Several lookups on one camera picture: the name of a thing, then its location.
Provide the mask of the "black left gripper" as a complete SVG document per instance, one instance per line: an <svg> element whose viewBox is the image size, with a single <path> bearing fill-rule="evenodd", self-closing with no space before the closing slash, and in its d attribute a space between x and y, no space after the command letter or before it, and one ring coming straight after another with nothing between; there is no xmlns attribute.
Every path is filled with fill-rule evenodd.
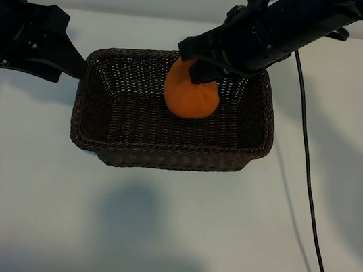
<svg viewBox="0 0 363 272"><path fill-rule="evenodd" d="M68 38L69 22L56 5L0 0L0 68L53 83L62 73L84 78L87 63Z"/></svg>

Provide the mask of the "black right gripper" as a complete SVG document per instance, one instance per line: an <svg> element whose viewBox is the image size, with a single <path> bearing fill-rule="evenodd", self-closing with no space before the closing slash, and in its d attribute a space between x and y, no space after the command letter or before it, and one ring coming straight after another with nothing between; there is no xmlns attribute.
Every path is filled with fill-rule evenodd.
<svg viewBox="0 0 363 272"><path fill-rule="evenodd" d="M280 1L249 0L232 9L213 32L186 37L178 44L193 84L222 79L230 73L254 76L293 52L299 5Z"/></svg>

